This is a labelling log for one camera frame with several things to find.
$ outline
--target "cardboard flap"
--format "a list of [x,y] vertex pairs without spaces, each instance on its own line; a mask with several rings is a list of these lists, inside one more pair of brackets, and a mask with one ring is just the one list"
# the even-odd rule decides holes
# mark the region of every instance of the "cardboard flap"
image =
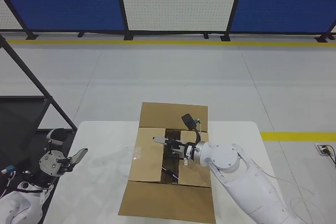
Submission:
[[207,106],[162,104],[156,102],[142,103],[139,127],[188,130],[181,119],[187,113],[191,114],[193,119],[200,119],[202,132],[208,131]]
[[[194,142],[195,137],[195,132],[186,130],[180,132],[182,141]],[[203,132],[200,137],[203,142],[208,141],[208,133]],[[208,167],[203,167],[192,160],[189,160],[188,166],[180,160],[178,184],[211,187],[211,172]]]
[[158,182],[161,180],[163,145],[153,141],[154,136],[164,137],[164,128],[139,128],[136,147],[142,148],[141,158],[132,160],[129,180]]
[[118,215],[215,223],[212,189],[129,181]]

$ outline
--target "blue connector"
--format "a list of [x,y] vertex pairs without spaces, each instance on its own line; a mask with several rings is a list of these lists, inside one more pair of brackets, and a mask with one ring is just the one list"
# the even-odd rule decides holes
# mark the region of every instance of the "blue connector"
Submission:
[[9,166],[5,167],[5,169],[3,169],[1,171],[1,173],[2,174],[7,174],[7,173],[12,173],[14,171],[16,171],[16,167],[14,167],[13,165],[9,165]]

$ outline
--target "white table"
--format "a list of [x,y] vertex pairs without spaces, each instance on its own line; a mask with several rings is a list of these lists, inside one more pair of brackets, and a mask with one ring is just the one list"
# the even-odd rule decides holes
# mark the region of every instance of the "white table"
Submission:
[[[191,223],[118,216],[127,184],[138,122],[83,122],[70,155],[88,148],[86,157],[59,181],[44,224]],[[274,175],[258,127],[253,122],[209,122],[209,141],[236,143],[267,173]],[[217,223],[254,223],[211,175]],[[277,182],[273,185],[281,196]]]

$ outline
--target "blue wall panel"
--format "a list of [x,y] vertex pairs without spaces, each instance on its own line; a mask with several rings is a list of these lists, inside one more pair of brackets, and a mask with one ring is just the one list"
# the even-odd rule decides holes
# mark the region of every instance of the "blue wall panel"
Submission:
[[118,0],[11,0],[29,29],[124,30]]
[[239,0],[232,31],[326,32],[336,0]]

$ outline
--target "white cable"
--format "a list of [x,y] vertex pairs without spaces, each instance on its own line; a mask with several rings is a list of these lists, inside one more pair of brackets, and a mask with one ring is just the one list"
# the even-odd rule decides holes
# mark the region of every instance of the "white cable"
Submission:
[[[14,171],[14,172],[13,172],[13,176],[12,176],[11,178],[8,179],[9,181],[7,182],[6,188],[10,185],[10,182],[11,182],[11,180],[15,177],[15,175],[16,175],[16,171]],[[4,196],[4,194],[5,194],[5,192],[6,192],[6,188],[5,188],[4,192],[1,194],[0,199]]]
[[[298,185],[298,184],[295,184],[295,183],[293,183],[293,182],[290,182],[290,181],[287,181],[287,180],[284,180],[284,179],[280,179],[280,178],[277,178],[277,177],[275,177],[275,176],[271,176],[271,175],[267,174],[261,167],[259,167],[259,168],[262,170],[263,173],[265,173],[267,176],[270,176],[271,178],[274,178],[274,179],[277,179],[277,180],[281,180],[281,181],[285,181],[285,182],[287,182],[287,183],[289,183],[289,184],[293,184],[293,185],[295,185],[295,186],[297,186],[297,187],[299,187],[299,188],[302,188],[302,189],[304,189],[305,191],[311,193],[312,195],[315,195],[314,192],[308,190],[307,188],[304,188],[304,187],[302,187],[302,186],[300,186],[300,185]],[[304,222],[305,224],[309,224],[309,223],[306,222],[303,218],[301,218],[301,217],[295,212],[295,210],[293,209],[293,207],[292,207],[292,201],[293,201],[293,200],[296,200],[296,199],[299,199],[299,200],[301,200],[301,201],[308,202],[308,203],[312,204],[312,205],[313,205],[313,206],[320,212],[320,214],[322,215],[322,217],[323,217],[324,220],[325,220],[325,223],[327,223],[326,217],[324,216],[324,214],[322,213],[322,211],[319,209],[319,207],[318,207],[316,204],[314,204],[313,202],[311,202],[311,201],[309,201],[309,200],[303,199],[303,198],[293,198],[293,199],[290,200],[290,208],[291,208],[292,212],[295,214],[295,216],[297,216],[302,222]]]
[[319,207],[318,207],[316,204],[312,203],[312,202],[309,201],[309,200],[303,199],[303,198],[293,198],[293,199],[290,200],[290,208],[291,208],[292,212],[295,214],[295,216],[297,216],[302,222],[304,222],[304,223],[306,223],[306,224],[309,224],[309,223],[306,222],[303,218],[301,218],[301,217],[295,212],[295,210],[293,209],[293,207],[292,207],[292,201],[293,201],[293,200],[296,200],[296,199],[301,200],[301,201],[303,201],[303,202],[308,202],[308,203],[312,204],[312,205],[313,205],[313,206],[320,212],[320,214],[322,215],[322,217],[323,217],[324,220],[325,220],[325,223],[327,223],[327,219],[326,219],[326,217],[324,216],[324,214],[322,213],[322,211],[319,209]]
[[297,187],[299,187],[299,188],[304,189],[305,191],[311,193],[312,195],[315,195],[314,192],[308,190],[307,188],[304,188],[303,186],[300,186],[300,185],[295,184],[295,183],[293,183],[293,182],[290,182],[290,181],[288,181],[288,180],[284,180],[284,179],[277,178],[277,177],[275,177],[275,176],[271,176],[271,175],[267,174],[261,167],[260,167],[260,169],[262,170],[263,173],[266,174],[266,176],[270,176],[271,178],[274,178],[274,179],[277,179],[277,180],[285,181],[285,182],[287,182],[287,183],[289,183],[289,184],[292,184],[292,185],[295,185],[295,186],[297,186]]

